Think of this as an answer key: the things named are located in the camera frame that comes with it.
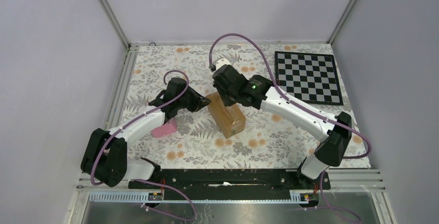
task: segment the floral tablecloth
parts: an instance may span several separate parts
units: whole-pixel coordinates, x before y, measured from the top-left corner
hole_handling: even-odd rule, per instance
[[[291,51],[333,54],[329,44],[266,44],[260,45],[274,71],[274,52]],[[163,75],[172,69],[184,71],[190,86],[202,95],[215,92],[212,72],[208,69],[210,46],[144,46],[140,47],[121,122],[140,113],[140,110],[166,88]],[[226,58],[247,78],[260,74],[269,78],[264,62],[250,44],[217,45],[213,58]],[[346,90],[338,71],[343,106],[316,105],[332,113],[345,111],[354,118]],[[182,77],[170,74],[169,77]],[[146,135],[130,147],[130,157],[146,157],[162,168],[224,169],[224,168],[297,168],[314,152],[318,142],[303,129],[276,114],[240,106],[246,117],[245,130],[224,139],[207,108],[197,113],[179,111],[176,116],[178,132],[163,138]],[[349,143],[346,155],[364,153],[362,139],[356,135]],[[343,160],[342,168],[370,167],[367,158]]]

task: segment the wall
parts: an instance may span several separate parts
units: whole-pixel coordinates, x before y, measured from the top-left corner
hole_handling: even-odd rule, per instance
[[[349,0],[108,0],[131,42],[326,41]],[[237,37],[229,40],[242,41]]]
[[[333,49],[398,224],[436,223],[439,0],[359,0]]]
[[[97,0],[0,0],[1,223],[61,223],[124,48]]]

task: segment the black and white checkerboard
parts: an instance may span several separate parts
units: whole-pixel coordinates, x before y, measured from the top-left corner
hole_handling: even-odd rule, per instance
[[[307,102],[343,105],[333,55],[275,52],[278,85]]]

